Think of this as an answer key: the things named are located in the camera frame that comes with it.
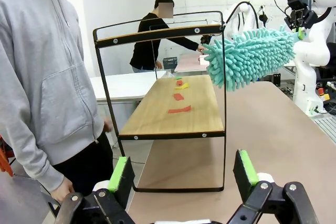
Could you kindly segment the person's right hand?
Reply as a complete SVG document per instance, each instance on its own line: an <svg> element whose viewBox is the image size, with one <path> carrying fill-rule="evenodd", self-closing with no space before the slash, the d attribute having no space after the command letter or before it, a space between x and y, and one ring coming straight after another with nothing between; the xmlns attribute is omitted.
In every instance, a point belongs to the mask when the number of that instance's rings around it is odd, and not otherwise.
<svg viewBox="0 0 336 224"><path fill-rule="evenodd" d="M75 190L73 188L72 182L64 177L62 183L58 188L51 191L50 194L54 200L56 200L59 203L62 203L64 199L67 197L67 195L74 193Z"/></svg>

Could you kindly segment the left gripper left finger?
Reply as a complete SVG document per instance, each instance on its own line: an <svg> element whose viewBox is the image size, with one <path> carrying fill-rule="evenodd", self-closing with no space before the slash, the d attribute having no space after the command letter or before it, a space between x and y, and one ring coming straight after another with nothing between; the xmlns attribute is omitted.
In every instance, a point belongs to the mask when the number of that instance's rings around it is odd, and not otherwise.
<svg viewBox="0 0 336 224"><path fill-rule="evenodd" d="M65 198L55 223L134 223L126 211L134 178L131 159L120 157L105 187Z"/></svg>

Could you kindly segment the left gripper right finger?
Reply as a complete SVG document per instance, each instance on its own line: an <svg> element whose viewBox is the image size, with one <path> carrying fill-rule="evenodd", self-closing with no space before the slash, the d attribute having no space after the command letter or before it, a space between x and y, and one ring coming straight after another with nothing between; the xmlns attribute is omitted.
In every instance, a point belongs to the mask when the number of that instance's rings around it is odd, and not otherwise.
<svg viewBox="0 0 336 224"><path fill-rule="evenodd" d="M271 179L262 180L242 149L236 151L233 172L243 203L228 223L258 223L263 214L274 215L279 223L319 223L302 183L280 187Z"/></svg>

